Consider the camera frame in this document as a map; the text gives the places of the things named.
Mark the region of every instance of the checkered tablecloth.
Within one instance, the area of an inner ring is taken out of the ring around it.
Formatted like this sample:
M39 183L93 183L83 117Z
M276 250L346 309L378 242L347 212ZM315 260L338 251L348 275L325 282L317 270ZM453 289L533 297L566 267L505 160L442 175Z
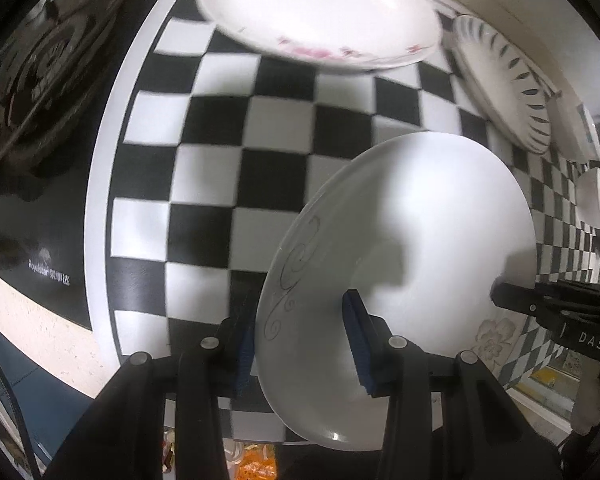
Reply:
M466 10L431 1L450 34ZM196 0L177 0L139 73L111 175L106 276L119 358L177 354L213 335L232 308L257 301L280 240L331 175L378 142L419 130L467 136L507 164L532 209L538 280L590 278L594 232L574 208L582 168L498 133L448 50L385 72L327 73L252 52L207 23ZM528 320L501 382L558 350ZM301 441L256 375L240 399L221 399L224 435Z

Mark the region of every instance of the plate with pink floral pattern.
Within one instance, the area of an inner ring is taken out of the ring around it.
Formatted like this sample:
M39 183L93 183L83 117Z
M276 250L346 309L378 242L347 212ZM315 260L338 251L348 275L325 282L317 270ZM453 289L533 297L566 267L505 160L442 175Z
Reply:
M254 50L333 68L394 68L442 38L427 0L198 0L203 16Z

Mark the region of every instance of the black cable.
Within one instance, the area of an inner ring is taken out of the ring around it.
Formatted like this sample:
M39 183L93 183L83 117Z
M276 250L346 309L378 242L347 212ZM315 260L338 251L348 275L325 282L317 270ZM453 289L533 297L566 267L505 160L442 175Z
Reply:
M36 462L36 455L33 452L33 446L31 445L31 440L29 438L29 432L27 431L27 427L24 422L24 417L22 416L22 411L20 410L20 405L16 400L16 396L13 393L13 389L9 384L9 381L4 375L2 371L2 367L0 366L0 386L3 387L5 393L7 394L7 400L11 405L11 410L13 411L13 416L15 418L16 427L18 428L18 433L20 434L20 440L22 441L22 448L24 450L24 455L27 459L27 463L29 465L29 471L33 480L42 480L42 475L40 474L40 469L38 468L38 462Z

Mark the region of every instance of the table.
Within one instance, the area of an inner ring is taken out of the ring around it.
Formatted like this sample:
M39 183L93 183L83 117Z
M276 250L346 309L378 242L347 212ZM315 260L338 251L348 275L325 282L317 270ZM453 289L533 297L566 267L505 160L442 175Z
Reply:
M431 1L448 35L466 10ZM539 281L592 279L595 232L574 206L573 181L585 168L553 148L536 156L506 140L465 91L448 50L386 72L328 73L235 43L205 22L196 0L160 6L166 16L148 18L157 23L150 47L132 46L133 67L125 73L123 64L126 100L115 87L110 97L120 127L106 111L98 142L109 136L109 151L96 144L91 167L85 244L104 257L90 270L98 259L86 255L88 300L96 336L109 330L112 359L175 354L212 335L232 308L254 301L247 293L262 287L279 241L321 184L372 145L418 130L467 136L510 168L531 208ZM110 184L96 207L98 174ZM103 247L90 228L100 217ZM527 319L500 382L514 384L560 351ZM256 374L240 399L221 399L224 436L301 441Z

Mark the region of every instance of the wall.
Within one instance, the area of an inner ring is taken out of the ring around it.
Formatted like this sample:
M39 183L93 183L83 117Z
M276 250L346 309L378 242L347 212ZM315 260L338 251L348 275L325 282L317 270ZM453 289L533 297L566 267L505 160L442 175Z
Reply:
M567 0L458 1L493 23L559 87L566 78L600 114L600 41Z

